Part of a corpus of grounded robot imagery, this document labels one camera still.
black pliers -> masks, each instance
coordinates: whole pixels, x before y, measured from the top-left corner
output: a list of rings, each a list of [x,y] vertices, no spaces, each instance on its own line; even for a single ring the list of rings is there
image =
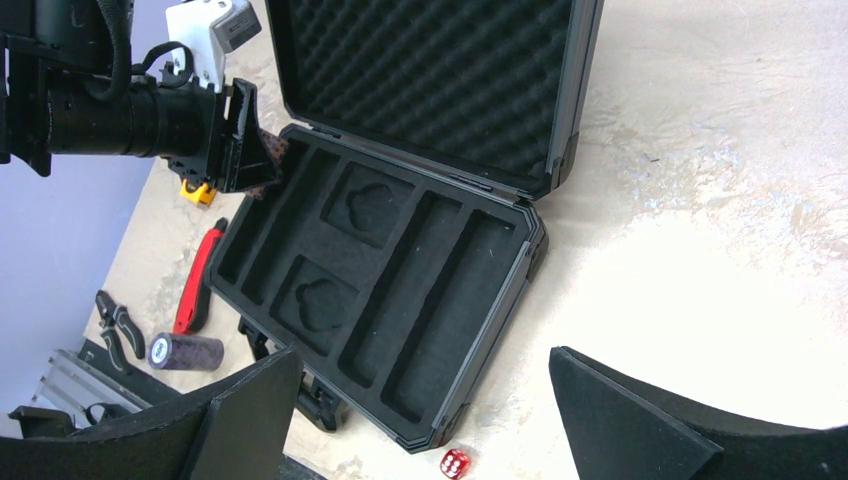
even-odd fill
[[[127,307],[115,303],[112,297],[103,290],[98,290],[94,297],[94,303],[97,306],[97,311],[100,313],[100,326],[103,330],[100,332],[100,337],[106,342],[106,349],[109,351],[109,359],[112,361],[112,366],[115,370],[121,373],[130,373],[130,365],[127,363],[127,357],[124,355],[124,348],[121,346],[121,338],[118,337],[118,332],[115,330],[117,325],[118,330],[124,333],[124,336],[129,340],[132,346],[135,358],[144,359],[144,337],[141,335],[141,330],[138,329],[130,314],[127,312]]]

purple cylinder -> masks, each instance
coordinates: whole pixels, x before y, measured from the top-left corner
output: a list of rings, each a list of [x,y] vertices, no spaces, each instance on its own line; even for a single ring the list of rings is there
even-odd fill
[[[162,332],[150,342],[147,361],[157,370],[211,372],[224,360],[224,344],[217,338]]]

scratched tabletop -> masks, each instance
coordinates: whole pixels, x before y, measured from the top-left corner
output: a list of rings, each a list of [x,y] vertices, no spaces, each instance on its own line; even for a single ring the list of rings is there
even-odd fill
[[[265,28],[229,78],[259,86],[278,131],[290,118],[256,8]],[[827,0],[606,1],[577,163],[536,203],[549,254],[448,445],[472,457],[468,478],[577,478],[547,371],[559,345],[738,414],[848,423],[846,25],[848,3]],[[156,163],[105,282],[148,339],[240,201],[199,209]],[[237,321],[213,299],[218,371],[153,374],[185,392],[247,366]],[[409,455],[356,413],[324,434],[296,412],[285,451],[329,478],[394,480],[440,478],[445,449]]]

red utility knife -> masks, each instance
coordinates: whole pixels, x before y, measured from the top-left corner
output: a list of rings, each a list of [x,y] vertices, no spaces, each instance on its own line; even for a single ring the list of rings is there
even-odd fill
[[[224,236],[226,229],[227,219],[222,218],[215,222],[215,226],[206,232],[200,242],[194,263],[191,264],[186,286],[183,289],[183,296],[180,297],[180,306],[177,307],[177,319],[174,322],[174,333],[176,334],[197,333],[206,324],[212,290],[203,281],[203,274],[206,270],[206,264],[209,262],[209,257],[212,256],[215,246]]]

dice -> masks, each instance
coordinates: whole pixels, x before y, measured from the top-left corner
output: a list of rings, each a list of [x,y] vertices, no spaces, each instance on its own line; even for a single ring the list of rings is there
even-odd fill
[[[442,457],[440,467],[446,477],[459,479],[468,472],[468,468],[471,467],[471,459],[462,450],[453,448]]]

